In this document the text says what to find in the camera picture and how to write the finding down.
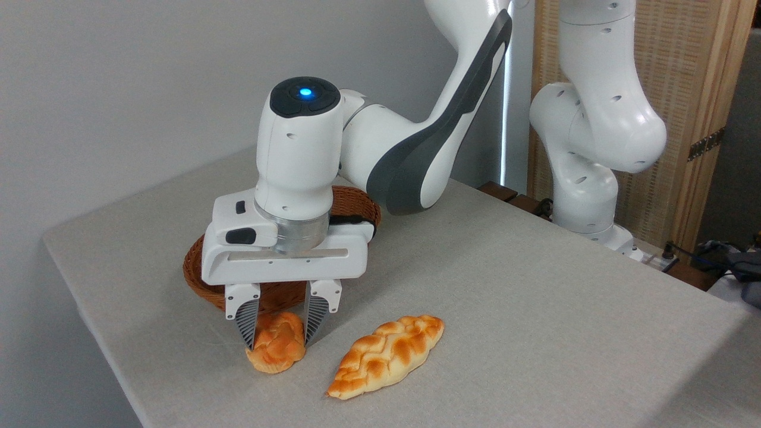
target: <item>brown basket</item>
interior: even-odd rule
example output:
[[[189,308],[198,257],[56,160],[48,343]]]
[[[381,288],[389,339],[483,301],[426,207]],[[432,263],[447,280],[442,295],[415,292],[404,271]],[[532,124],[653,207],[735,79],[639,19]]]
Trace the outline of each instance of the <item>brown basket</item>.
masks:
[[[362,190],[347,186],[333,186],[333,216],[361,216],[377,227],[381,223],[381,209]],[[203,235],[185,254],[183,274],[188,286],[199,296],[224,311],[224,286],[210,286],[201,279],[201,253]],[[304,301],[306,281],[262,283],[260,312],[277,312]]]

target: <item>woven screen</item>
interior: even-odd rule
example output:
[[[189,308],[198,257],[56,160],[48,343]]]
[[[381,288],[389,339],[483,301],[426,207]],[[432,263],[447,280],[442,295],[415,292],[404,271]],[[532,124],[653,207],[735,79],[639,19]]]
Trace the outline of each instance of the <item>woven screen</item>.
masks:
[[[668,131],[660,160],[640,174],[616,172],[616,222],[654,245],[662,245],[673,223],[685,161],[695,126],[697,94],[706,73],[711,30],[719,0],[640,0],[637,2],[635,61],[640,82]],[[537,0],[533,92],[568,81],[558,59],[558,0]],[[552,173],[536,133],[529,158],[529,194],[552,197]]]

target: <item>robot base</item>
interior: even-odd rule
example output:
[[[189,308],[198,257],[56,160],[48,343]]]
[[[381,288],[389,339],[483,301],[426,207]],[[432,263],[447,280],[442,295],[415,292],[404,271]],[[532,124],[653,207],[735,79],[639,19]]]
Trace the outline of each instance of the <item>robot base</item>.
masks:
[[[632,233],[616,224],[611,225],[602,232],[580,233],[579,235],[640,262],[645,256],[641,250],[634,246]]]

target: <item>bread roll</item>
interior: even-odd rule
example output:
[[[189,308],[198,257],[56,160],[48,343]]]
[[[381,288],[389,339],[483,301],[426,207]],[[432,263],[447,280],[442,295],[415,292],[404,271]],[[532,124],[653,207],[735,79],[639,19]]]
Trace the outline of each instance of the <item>bread roll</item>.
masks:
[[[260,372],[280,373],[304,358],[304,326],[291,312],[259,314],[253,351],[246,348],[248,360]]]
[[[327,395],[346,400],[401,381],[425,362],[442,333],[444,322],[431,315],[381,325],[354,342]]]

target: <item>robotic arm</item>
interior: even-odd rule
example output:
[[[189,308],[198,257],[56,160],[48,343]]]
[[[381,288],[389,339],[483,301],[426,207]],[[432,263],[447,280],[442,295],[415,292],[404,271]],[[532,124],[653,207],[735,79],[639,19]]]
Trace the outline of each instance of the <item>robotic arm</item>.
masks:
[[[635,0],[560,4],[560,66],[572,83],[542,88],[530,121],[553,175],[554,223],[641,259],[632,234],[613,224],[612,169],[649,168],[666,145],[666,126],[639,84],[634,63]]]
[[[396,215],[444,192],[460,143],[507,49],[508,0],[425,0],[457,64],[430,117],[413,123],[319,78],[290,78],[264,105],[256,187],[217,198],[202,279],[225,285],[225,316],[253,349],[261,282],[308,280],[304,336],[338,310],[340,280],[365,272],[373,226],[330,225],[339,172]]]

